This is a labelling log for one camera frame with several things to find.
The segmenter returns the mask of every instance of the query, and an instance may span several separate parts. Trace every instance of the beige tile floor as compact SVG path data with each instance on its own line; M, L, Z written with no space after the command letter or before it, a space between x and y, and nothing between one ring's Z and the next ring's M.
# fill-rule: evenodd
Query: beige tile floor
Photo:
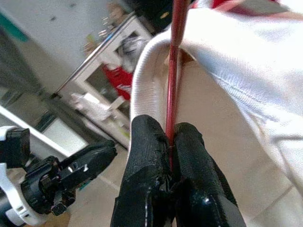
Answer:
M111 165L77 193L70 206L69 227L109 227L115 198L123 177L127 151L117 146L118 155Z

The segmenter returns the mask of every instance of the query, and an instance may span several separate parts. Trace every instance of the white cloth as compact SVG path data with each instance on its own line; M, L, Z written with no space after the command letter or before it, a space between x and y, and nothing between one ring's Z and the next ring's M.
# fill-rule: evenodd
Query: white cloth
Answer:
M177 121L204 135L248 226L303 226L302 40L295 20L188 13L181 48L198 63L182 66ZM169 41L167 31L144 49L131 102L131 119L163 128Z

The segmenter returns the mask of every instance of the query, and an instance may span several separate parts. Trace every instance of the red stick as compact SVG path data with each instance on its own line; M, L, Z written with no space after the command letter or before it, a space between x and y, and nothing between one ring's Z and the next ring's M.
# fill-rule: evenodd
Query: red stick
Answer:
M166 135L169 138L170 153L169 163L172 169L172 146L174 144L174 125L176 120L176 90L177 90L177 61L179 45L181 44L185 29L187 7L189 0L174 0L172 24L171 24L171 42L169 51L169 80L167 93L166 109Z

